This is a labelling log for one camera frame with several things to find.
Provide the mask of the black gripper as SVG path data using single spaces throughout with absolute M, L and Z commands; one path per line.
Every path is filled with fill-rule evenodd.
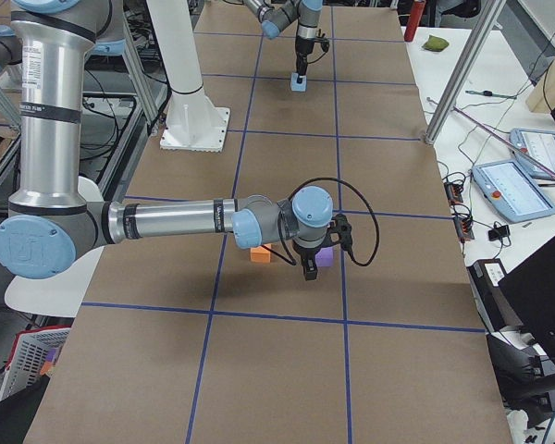
M 316 279 L 317 264 L 315 257 L 320 251 L 320 244 L 317 241 L 303 240 L 296 237 L 292 241 L 292 246 L 300 256 L 304 279 Z
M 313 40 L 306 38 L 295 39 L 295 53 L 297 65 L 297 84 L 302 84 L 302 77 L 306 78 L 308 69 L 308 56 L 313 52 Z

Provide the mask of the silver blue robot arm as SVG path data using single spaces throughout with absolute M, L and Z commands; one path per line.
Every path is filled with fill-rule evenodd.
M 332 244 L 330 194 L 314 181 L 291 197 L 262 195 L 170 205 L 89 202 L 79 193 L 80 123 L 86 56 L 124 49 L 119 1 L 15 1 L 22 41 L 20 185 L 0 224 L 0 264 L 24 278 L 51 278 L 87 252 L 148 237 L 230 233 L 242 249 L 292 241 L 306 279 Z
M 266 1 L 248 1 L 243 4 L 256 16 L 261 24 L 263 35 L 273 40 L 292 23 L 297 24 L 295 37 L 296 68 L 290 76 L 290 88 L 294 92 L 305 92 L 308 56 L 314 51 L 315 44 L 320 43 L 324 53 L 328 52 L 329 42 L 318 28 L 322 1 L 286 1 L 275 8 Z

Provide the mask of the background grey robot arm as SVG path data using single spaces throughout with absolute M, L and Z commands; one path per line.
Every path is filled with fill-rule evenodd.
M 16 33 L 7 25 L 0 25 L 0 76 L 3 88 L 20 90 L 22 86 L 22 43 Z

